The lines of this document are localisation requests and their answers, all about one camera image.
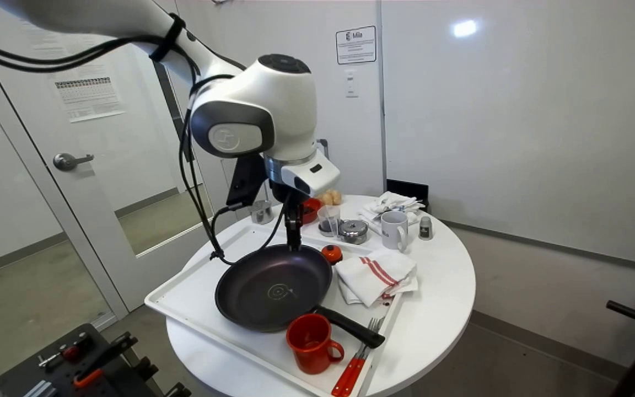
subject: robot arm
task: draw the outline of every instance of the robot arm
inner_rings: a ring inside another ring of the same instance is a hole
[[[49,30],[100,33],[113,38],[166,38],[173,17],[151,0],[0,0],[0,7]],[[268,181],[318,197],[334,186],[340,170],[316,144],[316,81],[310,70],[289,56],[263,56],[246,70],[225,61],[181,30],[176,46],[212,80],[189,99],[189,134],[216,157],[259,153]],[[187,81],[181,56],[163,63]]]

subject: red mug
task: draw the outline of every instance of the red mug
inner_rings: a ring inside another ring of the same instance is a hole
[[[289,325],[287,342],[302,372],[321,372],[342,361],[343,348],[331,340],[331,322],[319,312],[305,312]]]

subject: pan handle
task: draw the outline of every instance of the pan handle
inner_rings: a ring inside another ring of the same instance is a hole
[[[365,346],[376,348],[383,344],[383,336],[353,322],[351,318],[343,318],[338,310],[331,310],[327,307],[316,307],[316,312],[321,312],[327,320],[331,320],[334,326],[348,330],[353,337],[362,340]]]

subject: frying pan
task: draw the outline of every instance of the frying pan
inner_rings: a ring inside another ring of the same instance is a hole
[[[319,307],[333,282],[331,264],[310,247],[274,245],[231,264],[216,284],[217,310],[238,326],[275,332],[316,310],[376,348],[383,337],[338,310]]]

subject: white cup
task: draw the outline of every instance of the white cup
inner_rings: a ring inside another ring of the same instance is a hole
[[[406,211],[381,213],[381,242],[388,249],[404,251],[407,245],[407,217]]]

